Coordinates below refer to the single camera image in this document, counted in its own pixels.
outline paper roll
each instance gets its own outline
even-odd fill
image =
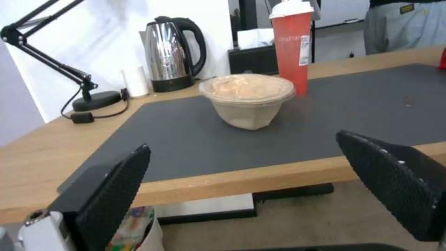
[[[141,97],[149,93],[149,86],[142,66],[121,70],[130,97]]]

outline kettle handle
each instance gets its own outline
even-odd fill
[[[206,63],[206,43],[204,41],[203,33],[201,32],[200,28],[189,18],[176,17],[172,18],[172,21],[174,21],[181,32],[184,30],[190,30],[194,33],[195,39],[197,40],[200,48],[200,59],[195,65],[192,66],[192,75],[196,76],[201,69],[203,69],[204,63]]]

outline cup label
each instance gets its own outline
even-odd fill
[[[308,65],[310,54],[310,36],[301,37],[301,52],[299,56],[299,66]]]

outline stainless steel kettle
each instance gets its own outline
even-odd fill
[[[200,58],[194,65],[184,30],[194,33]],[[206,44],[200,28],[187,18],[157,17],[148,23],[143,38],[155,92],[170,92],[194,84],[206,62]]]

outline gray desk mat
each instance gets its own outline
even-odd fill
[[[426,65],[313,79],[309,95],[282,105],[271,125],[223,122],[204,97],[142,106],[60,187],[142,143],[152,150],[144,182],[342,155],[341,129],[388,142],[446,141],[446,71]]]

